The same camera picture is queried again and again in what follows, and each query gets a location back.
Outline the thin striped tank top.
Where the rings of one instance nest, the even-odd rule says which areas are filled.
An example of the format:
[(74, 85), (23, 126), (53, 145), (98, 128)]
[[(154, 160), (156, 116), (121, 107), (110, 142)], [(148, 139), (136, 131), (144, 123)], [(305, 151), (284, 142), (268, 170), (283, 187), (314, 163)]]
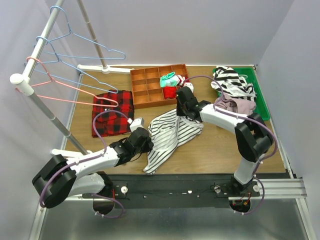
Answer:
[(175, 109), (155, 117), (148, 126), (153, 148), (147, 154), (147, 165), (143, 172), (154, 174), (178, 147), (200, 135), (203, 127), (197, 120), (178, 116)]

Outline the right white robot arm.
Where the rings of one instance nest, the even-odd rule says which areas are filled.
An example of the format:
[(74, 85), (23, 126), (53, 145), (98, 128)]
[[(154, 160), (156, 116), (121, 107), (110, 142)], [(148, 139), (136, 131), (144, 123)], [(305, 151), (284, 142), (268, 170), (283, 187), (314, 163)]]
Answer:
[(241, 160), (237, 170), (227, 184), (227, 189), (236, 196), (247, 192), (254, 175), (271, 146), (276, 146), (273, 132), (261, 116), (234, 113), (209, 101), (198, 101), (188, 87), (176, 91), (176, 113), (201, 123), (209, 123), (235, 135)]

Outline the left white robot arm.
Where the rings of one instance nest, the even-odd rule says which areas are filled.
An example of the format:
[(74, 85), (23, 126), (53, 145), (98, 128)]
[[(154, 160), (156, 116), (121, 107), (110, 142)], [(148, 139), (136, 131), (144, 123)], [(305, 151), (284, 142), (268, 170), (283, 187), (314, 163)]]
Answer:
[(137, 154), (153, 148), (149, 132), (138, 127), (129, 137), (111, 143), (101, 151), (67, 160), (61, 154), (53, 156), (33, 178), (43, 208), (53, 208), (71, 195), (75, 182), (99, 170), (129, 162)]

